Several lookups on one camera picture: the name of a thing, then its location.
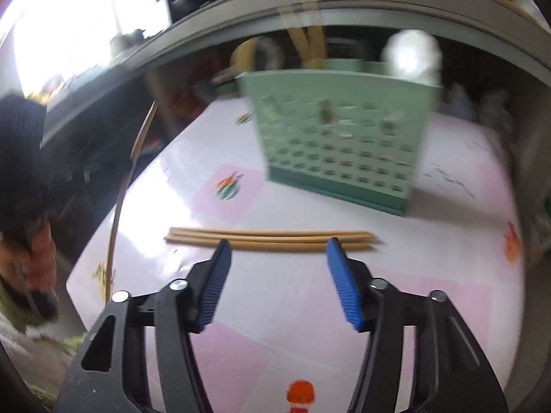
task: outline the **basket base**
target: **basket base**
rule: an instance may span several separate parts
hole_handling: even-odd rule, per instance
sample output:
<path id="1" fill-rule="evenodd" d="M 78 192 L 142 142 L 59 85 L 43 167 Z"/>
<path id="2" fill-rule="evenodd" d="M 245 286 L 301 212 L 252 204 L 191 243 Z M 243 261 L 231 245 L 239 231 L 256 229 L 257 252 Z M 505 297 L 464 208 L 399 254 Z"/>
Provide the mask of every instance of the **basket base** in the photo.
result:
<path id="1" fill-rule="evenodd" d="M 363 205 L 378 211 L 404 216 L 408 205 L 407 199 L 395 197 L 393 195 L 379 193 L 371 189 L 359 188 L 358 186 L 348 185 L 346 183 L 332 182 L 314 176 L 287 171 L 275 167 L 268 168 L 268 178 L 274 182 L 284 183 L 301 189 L 306 189 L 314 193 L 328 195 L 347 202 Z"/>

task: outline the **green basket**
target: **green basket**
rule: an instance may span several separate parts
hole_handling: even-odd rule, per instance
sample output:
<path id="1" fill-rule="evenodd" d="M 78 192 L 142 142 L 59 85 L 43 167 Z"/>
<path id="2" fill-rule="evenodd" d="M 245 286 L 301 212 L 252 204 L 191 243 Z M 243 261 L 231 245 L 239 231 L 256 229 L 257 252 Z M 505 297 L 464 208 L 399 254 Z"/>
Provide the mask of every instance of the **green basket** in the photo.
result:
<path id="1" fill-rule="evenodd" d="M 440 88 L 331 70 L 245 73 L 271 180 L 403 215 Z M 384 73 L 384 64 L 359 69 Z"/>

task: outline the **silver rivet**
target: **silver rivet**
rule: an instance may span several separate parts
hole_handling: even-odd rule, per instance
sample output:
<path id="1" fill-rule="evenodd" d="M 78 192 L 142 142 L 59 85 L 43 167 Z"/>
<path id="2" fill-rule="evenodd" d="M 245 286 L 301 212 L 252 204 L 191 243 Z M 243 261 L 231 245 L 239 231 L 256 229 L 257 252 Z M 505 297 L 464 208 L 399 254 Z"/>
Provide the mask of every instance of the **silver rivet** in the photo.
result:
<path id="1" fill-rule="evenodd" d="M 374 280 L 371 280 L 369 285 L 377 290 L 384 290 L 388 287 L 388 282 L 382 278 L 375 278 Z"/>
<path id="2" fill-rule="evenodd" d="M 115 303 L 122 303 L 123 301 L 126 301 L 130 298 L 130 294 L 126 290 L 120 290 L 118 292 L 115 292 L 111 299 L 115 301 Z"/>
<path id="3" fill-rule="evenodd" d="M 170 288 L 172 290 L 184 290 L 187 287 L 186 280 L 174 280 L 170 283 Z"/>
<path id="4" fill-rule="evenodd" d="M 430 297 L 439 303 L 443 303 L 445 300 L 447 300 L 447 295 L 441 291 L 441 290 L 433 290 L 430 293 Z"/>

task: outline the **patterned tablecloth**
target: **patterned tablecloth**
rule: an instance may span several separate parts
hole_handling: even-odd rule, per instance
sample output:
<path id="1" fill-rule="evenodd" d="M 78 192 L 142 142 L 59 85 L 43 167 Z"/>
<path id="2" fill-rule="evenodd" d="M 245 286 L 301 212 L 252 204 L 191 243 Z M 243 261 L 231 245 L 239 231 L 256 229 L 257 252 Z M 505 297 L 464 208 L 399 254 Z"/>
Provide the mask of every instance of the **patterned tablecloth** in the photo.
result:
<path id="1" fill-rule="evenodd" d="M 217 101 L 128 191 L 115 251 L 115 290 L 158 291 L 212 250 L 166 245 L 170 226 L 368 230 L 376 251 L 350 256 L 403 291 L 447 292 L 505 386 L 519 341 L 524 271 L 508 174 L 488 132 L 443 115 L 430 123 L 407 217 L 268 182 L 246 99 Z M 87 328 L 104 306 L 110 213 L 67 288 Z M 148 368 L 163 411 L 153 335 Z M 367 335 L 346 323 L 323 254 L 234 252 L 215 320 L 194 336 L 215 413 L 289 411 L 287 391 L 310 384 L 311 413 L 346 411 Z M 407 407 L 413 335 L 406 328 L 398 408 Z"/>

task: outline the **white round object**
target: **white round object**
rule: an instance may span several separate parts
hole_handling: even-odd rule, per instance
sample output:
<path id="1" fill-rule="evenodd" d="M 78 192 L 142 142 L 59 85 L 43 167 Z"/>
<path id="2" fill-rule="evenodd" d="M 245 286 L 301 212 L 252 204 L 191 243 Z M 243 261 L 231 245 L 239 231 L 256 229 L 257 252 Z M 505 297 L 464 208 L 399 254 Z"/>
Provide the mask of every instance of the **white round object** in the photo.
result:
<path id="1" fill-rule="evenodd" d="M 436 39 L 424 31 L 407 30 L 394 34 L 382 53 L 390 76 L 440 85 L 442 52 Z"/>

